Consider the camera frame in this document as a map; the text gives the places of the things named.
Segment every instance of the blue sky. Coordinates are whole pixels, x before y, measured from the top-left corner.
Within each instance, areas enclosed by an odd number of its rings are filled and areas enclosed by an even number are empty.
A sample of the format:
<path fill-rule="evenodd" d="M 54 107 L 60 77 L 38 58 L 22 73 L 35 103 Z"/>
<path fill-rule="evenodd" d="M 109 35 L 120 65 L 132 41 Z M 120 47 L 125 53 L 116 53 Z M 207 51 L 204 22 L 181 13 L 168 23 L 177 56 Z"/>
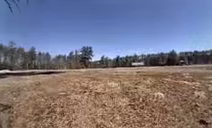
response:
<path fill-rule="evenodd" d="M 68 54 L 116 55 L 212 48 L 212 0 L 0 0 L 0 43 Z"/>

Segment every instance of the tree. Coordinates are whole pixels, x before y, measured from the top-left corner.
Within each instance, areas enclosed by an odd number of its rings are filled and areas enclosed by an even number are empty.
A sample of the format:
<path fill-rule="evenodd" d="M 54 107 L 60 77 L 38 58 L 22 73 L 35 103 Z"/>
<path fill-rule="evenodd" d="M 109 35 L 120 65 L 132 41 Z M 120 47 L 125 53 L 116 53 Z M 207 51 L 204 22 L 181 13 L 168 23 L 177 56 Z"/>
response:
<path fill-rule="evenodd" d="M 177 64 L 177 58 L 178 58 L 177 53 L 174 50 L 172 50 L 168 54 L 167 65 L 176 65 Z"/>
<path fill-rule="evenodd" d="M 7 4 L 10 12 L 13 12 L 13 5 L 16 6 L 16 8 L 20 11 L 19 3 L 21 0 L 4 0 L 4 2 Z"/>
<path fill-rule="evenodd" d="M 28 51 L 27 55 L 28 55 L 29 69 L 35 69 L 36 68 L 36 59 L 37 59 L 35 47 L 31 47 L 31 49 Z"/>
<path fill-rule="evenodd" d="M 80 50 L 80 62 L 85 67 L 88 68 L 90 60 L 93 57 L 93 49 L 89 46 L 84 46 Z"/>

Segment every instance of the dirt ground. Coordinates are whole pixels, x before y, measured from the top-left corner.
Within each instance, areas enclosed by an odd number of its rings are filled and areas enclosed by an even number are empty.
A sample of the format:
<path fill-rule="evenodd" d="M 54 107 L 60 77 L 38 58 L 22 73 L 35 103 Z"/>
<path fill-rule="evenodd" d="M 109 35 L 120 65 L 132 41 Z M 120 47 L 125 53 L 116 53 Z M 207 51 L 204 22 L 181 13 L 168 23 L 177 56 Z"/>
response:
<path fill-rule="evenodd" d="M 2 78 L 0 128 L 212 128 L 212 67 Z"/>

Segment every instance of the dry grass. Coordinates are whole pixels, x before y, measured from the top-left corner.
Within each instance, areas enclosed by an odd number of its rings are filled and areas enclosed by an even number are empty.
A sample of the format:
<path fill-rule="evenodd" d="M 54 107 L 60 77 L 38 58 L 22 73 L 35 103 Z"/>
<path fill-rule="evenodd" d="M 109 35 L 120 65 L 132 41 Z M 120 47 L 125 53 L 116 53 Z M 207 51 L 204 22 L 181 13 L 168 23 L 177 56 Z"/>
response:
<path fill-rule="evenodd" d="M 12 128 L 212 128 L 212 72 L 176 69 L 1 79 L 0 103 L 12 108 L 0 121 Z"/>

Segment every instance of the open field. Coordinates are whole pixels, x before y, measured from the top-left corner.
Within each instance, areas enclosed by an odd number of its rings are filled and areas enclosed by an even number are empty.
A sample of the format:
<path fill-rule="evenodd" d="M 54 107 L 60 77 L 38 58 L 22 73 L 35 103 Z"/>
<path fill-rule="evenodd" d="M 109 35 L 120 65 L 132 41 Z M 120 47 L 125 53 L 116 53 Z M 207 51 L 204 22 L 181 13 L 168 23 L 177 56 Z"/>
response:
<path fill-rule="evenodd" d="M 212 128 L 212 66 L 0 79 L 0 128 Z"/>

